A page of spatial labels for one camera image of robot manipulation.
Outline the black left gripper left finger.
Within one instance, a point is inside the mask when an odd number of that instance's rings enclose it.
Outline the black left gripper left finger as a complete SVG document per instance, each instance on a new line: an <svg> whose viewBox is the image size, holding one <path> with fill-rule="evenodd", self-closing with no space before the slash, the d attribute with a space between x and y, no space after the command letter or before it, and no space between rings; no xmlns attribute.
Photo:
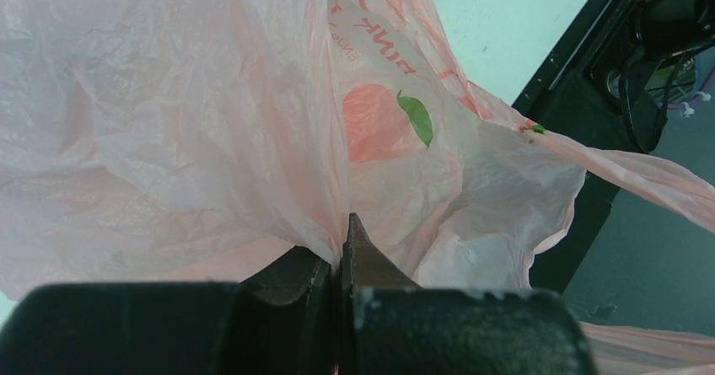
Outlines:
<svg viewBox="0 0 715 375"><path fill-rule="evenodd" d="M56 283L1 332L4 374L328 374L331 269L290 249L241 282Z"/></svg>

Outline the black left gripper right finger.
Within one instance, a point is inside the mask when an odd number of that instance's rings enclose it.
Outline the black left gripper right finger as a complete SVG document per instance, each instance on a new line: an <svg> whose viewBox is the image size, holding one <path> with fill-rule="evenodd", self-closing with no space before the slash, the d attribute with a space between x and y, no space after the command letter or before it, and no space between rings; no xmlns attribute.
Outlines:
<svg viewBox="0 0 715 375"><path fill-rule="evenodd" d="M356 214L342 252L342 374L597 373L577 320L552 292L420 287Z"/></svg>

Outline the pink plastic bag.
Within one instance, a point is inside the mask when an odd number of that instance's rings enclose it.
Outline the pink plastic bag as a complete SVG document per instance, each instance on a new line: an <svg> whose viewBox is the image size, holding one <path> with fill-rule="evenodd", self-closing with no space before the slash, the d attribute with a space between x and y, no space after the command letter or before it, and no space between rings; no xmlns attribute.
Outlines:
<svg viewBox="0 0 715 375"><path fill-rule="evenodd" d="M418 286L536 291L594 173L706 229L714 189L471 82L433 0L1 0L1 291L331 269L348 218ZM711 374L711 337L577 321L595 374Z"/></svg>

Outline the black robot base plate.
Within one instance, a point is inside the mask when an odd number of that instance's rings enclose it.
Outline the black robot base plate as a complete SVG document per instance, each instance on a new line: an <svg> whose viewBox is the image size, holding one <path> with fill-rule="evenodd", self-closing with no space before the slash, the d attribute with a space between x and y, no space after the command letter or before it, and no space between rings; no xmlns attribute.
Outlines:
<svg viewBox="0 0 715 375"><path fill-rule="evenodd" d="M516 110L547 130L587 147L634 151L607 79L617 77L633 47L626 20L647 0L587 0L546 55ZM575 201L573 223L558 245L538 254L533 287L562 293L609 217L619 189L588 173Z"/></svg>

